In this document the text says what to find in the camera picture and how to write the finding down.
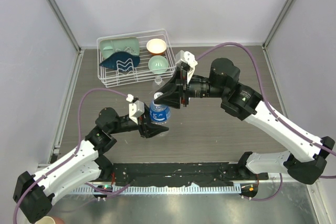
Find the pink cup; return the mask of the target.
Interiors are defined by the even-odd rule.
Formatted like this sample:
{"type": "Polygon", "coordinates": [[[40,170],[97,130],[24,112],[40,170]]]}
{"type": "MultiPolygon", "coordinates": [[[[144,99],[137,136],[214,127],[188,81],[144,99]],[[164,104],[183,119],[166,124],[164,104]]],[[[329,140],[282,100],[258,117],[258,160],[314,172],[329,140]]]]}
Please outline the pink cup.
{"type": "Polygon", "coordinates": [[[65,224],[65,222],[59,217],[51,217],[54,221],[54,224],[65,224]]]}

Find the beige paper cup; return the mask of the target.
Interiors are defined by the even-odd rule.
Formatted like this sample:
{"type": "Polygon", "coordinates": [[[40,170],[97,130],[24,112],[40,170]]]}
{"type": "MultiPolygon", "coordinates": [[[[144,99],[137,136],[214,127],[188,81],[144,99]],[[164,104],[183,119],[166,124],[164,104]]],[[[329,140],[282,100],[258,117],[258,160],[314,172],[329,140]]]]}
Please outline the beige paper cup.
{"type": "Polygon", "coordinates": [[[44,216],[40,220],[38,220],[36,224],[57,224],[57,221],[51,216],[44,216]]]}

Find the white bottle cap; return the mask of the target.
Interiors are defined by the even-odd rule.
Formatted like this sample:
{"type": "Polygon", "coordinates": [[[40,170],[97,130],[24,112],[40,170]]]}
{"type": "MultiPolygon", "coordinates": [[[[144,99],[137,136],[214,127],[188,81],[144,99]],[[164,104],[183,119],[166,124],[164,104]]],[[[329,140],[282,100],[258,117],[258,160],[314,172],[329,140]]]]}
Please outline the white bottle cap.
{"type": "Polygon", "coordinates": [[[156,92],[156,93],[154,94],[154,99],[156,100],[157,98],[159,98],[159,97],[162,96],[162,95],[163,95],[162,92],[156,92]]]}

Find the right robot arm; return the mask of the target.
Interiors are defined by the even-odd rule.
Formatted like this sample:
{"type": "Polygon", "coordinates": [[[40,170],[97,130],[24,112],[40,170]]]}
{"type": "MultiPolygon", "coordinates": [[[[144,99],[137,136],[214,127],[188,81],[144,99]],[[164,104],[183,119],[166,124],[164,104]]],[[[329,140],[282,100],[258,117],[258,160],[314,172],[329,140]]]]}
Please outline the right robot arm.
{"type": "Polygon", "coordinates": [[[245,152],[237,166],[239,177],[283,173],[307,185],[320,178],[335,145],[332,138],[308,133],[268,105],[260,93],[239,82],[240,69],[227,58],[215,59],[207,78],[191,71],[187,63],[179,62],[154,103],[180,109],[191,98],[220,98],[220,107],[227,114],[261,129],[286,148],[280,153],[245,152]]]}

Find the light green divided plate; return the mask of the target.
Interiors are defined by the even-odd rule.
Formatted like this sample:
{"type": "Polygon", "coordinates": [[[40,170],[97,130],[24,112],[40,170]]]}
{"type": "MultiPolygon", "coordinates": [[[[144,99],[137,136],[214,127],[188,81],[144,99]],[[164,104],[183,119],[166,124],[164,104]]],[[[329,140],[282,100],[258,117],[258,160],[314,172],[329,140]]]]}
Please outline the light green divided plate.
{"type": "Polygon", "coordinates": [[[136,37],[105,39],[99,42],[98,46],[103,59],[108,59],[112,54],[120,51],[135,56],[140,54],[140,44],[136,37]]]}

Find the clear unlabelled plastic bottle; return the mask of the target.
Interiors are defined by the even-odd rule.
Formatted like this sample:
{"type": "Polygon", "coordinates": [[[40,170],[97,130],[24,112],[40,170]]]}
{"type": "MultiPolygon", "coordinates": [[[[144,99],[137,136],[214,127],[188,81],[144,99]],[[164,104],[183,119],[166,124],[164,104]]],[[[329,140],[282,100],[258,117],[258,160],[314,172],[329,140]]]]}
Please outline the clear unlabelled plastic bottle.
{"type": "Polygon", "coordinates": [[[165,81],[161,76],[156,76],[152,84],[152,93],[155,94],[165,85],[165,81]]]}

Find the orange white bowl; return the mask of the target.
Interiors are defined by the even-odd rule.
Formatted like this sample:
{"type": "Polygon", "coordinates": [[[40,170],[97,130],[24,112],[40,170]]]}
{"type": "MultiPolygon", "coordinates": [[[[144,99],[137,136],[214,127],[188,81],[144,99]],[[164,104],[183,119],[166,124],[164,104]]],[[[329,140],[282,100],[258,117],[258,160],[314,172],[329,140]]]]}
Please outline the orange white bowl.
{"type": "Polygon", "coordinates": [[[152,55],[161,55],[167,49],[167,44],[163,39],[154,38],[147,42],[146,48],[152,55]]]}

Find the light green bowl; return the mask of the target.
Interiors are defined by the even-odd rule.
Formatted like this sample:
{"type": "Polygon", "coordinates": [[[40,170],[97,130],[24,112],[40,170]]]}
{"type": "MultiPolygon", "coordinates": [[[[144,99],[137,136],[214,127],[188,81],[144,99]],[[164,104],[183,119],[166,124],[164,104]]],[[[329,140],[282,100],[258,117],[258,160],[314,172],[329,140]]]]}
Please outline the light green bowl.
{"type": "Polygon", "coordinates": [[[148,68],[154,74],[165,73],[168,67],[168,60],[163,56],[152,56],[148,62],[148,68]]]}

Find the blue label water bottle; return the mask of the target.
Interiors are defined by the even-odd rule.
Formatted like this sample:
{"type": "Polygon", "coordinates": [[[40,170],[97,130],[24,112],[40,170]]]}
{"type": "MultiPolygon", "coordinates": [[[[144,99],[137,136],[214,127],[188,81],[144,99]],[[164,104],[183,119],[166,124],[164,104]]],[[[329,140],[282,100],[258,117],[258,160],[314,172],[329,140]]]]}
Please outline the blue label water bottle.
{"type": "Polygon", "coordinates": [[[165,105],[156,105],[154,100],[150,104],[150,118],[154,124],[169,127],[171,110],[165,105]]]}

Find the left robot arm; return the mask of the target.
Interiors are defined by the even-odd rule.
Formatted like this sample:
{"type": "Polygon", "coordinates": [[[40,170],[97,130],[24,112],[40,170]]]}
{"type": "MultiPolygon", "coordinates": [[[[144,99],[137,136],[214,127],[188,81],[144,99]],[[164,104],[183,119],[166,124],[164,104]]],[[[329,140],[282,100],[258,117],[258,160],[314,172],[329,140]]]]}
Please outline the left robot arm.
{"type": "Polygon", "coordinates": [[[113,134],[138,131],[141,137],[151,138],[169,130],[154,124],[149,108],[136,112],[136,118],[119,116],[113,108],[104,108],[95,121],[95,127],[78,145],[46,168],[18,176],[13,200],[17,204],[13,222],[17,223],[20,210],[30,223],[46,216],[53,205],[78,186],[92,180],[107,181],[113,164],[104,156],[117,142],[113,134]]]}

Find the dark blue leaf plate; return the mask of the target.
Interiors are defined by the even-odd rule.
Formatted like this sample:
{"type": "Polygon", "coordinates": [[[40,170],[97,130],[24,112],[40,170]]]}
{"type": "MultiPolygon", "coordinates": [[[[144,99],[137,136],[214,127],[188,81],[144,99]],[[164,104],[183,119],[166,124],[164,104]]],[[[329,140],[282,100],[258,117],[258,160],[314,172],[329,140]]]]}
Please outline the dark blue leaf plate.
{"type": "Polygon", "coordinates": [[[134,70],[140,63],[140,57],[125,51],[115,52],[102,63],[100,67],[115,71],[127,72],[134,70]]]}

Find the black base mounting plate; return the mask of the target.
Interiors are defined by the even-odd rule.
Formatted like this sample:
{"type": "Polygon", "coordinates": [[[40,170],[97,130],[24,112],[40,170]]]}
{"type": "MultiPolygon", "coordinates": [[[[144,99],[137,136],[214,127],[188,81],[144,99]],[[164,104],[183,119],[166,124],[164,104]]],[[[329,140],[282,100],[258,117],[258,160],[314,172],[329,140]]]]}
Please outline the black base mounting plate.
{"type": "Polygon", "coordinates": [[[232,186],[234,181],[268,180],[267,173],[255,175],[237,164],[206,163],[115,163],[107,178],[95,182],[115,182],[134,187],[232,186]]]}

